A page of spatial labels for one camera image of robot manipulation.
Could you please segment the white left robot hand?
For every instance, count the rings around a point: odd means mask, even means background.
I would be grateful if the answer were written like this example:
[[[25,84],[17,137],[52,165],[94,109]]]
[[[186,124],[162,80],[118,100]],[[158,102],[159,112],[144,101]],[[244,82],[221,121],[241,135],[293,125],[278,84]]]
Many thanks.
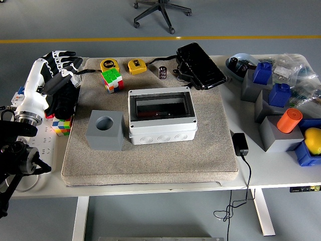
[[[74,113],[77,100],[75,76],[83,62],[73,51],[55,50],[37,59],[24,87],[24,100],[16,116],[55,115],[67,119]]]

